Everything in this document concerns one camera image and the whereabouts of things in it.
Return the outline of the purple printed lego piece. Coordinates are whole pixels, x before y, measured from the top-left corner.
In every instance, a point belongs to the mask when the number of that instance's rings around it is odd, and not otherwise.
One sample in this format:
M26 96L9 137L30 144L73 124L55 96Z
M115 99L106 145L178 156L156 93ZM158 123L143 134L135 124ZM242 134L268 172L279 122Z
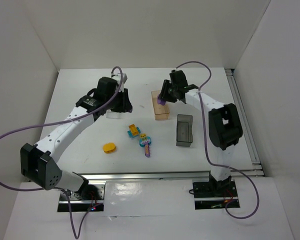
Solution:
M148 144L146 144L144 146L144 154L147 158L151 157L151 151L150 151L150 146Z

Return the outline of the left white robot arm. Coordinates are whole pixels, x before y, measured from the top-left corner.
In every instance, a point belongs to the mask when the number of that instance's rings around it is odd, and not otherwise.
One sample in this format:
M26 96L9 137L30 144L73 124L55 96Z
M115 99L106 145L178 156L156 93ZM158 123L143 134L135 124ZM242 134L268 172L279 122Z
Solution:
M128 89L124 87L127 79L124 73L100 78L97 87L76 102L65 123L37 143L23 145L20 149L21 174L47 191L64 189L80 199L87 198L90 192L96 193L97 188L85 177L61 170L58 161L69 145L107 111L132 112Z

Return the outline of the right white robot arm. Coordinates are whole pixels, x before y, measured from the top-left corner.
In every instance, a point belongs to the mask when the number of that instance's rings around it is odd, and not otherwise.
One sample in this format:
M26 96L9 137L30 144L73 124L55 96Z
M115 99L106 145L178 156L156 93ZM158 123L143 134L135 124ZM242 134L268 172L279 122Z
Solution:
M203 122L204 150L211 165L209 182L222 188L231 182L231 160L235 145L243 136L237 107L225 104L203 93L194 84L188 84L181 70L172 70L170 79L164 80L157 103L181 101L200 110Z

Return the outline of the yellow rounded lego brick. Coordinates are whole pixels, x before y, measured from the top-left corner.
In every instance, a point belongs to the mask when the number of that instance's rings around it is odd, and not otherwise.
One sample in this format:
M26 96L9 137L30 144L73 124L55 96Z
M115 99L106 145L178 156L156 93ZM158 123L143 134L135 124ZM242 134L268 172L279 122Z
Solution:
M103 152L106 154L113 153L116 151L116 149L117 149L117 147L113 142L108 142L108 143L104 144L102 147Z

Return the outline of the purple curved lego brick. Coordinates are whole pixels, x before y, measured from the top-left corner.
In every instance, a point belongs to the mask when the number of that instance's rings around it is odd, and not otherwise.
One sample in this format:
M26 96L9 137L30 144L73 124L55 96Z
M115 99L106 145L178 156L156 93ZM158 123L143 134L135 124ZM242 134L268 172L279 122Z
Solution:
M166 105L166 101L161 99L161 98L157 98L157 104L161 105L161 106L165 106Z

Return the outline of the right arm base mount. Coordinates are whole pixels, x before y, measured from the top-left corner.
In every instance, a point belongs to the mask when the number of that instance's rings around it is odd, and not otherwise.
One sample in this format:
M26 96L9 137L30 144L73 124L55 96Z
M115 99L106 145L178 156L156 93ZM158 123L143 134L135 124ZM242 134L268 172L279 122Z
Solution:
M240 208L237 187L234 181L223 189L212 191L208 182L193 182L192 189L188 191L194 197L196 210L214 210L228 208Z

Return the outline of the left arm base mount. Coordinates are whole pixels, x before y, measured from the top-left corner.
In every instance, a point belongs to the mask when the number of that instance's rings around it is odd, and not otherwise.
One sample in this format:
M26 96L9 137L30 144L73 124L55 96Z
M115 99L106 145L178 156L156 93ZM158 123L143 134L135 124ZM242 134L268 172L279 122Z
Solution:
M69 212L68 199L70 201L71 211L74 213L86 212L88 208L91 208L91 212L103 212L106 183L96 181L93 186L94 187L91 187L84 196L70 190L61 192L59 195L57 212Z

